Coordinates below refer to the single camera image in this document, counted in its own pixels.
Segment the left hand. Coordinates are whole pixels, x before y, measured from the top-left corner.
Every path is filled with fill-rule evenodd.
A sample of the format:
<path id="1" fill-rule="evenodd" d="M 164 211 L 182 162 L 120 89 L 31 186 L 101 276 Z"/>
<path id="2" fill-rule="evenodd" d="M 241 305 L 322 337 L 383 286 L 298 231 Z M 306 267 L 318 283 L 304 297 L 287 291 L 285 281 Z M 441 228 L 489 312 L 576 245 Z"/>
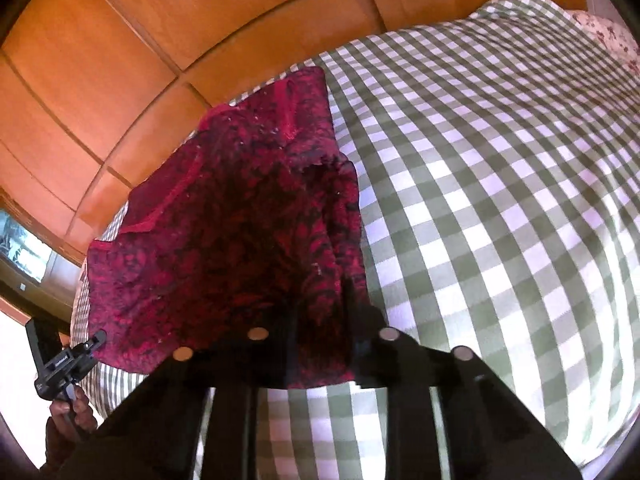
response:
<path id="1" fill-rule="evenodd" d="M 53 401 L 46 426 L 46 466 L 58 469 L 81 442 L 81 431 L 92 434 L 98 426 L 89 399 L 79 386 L 72 403 Z"/>

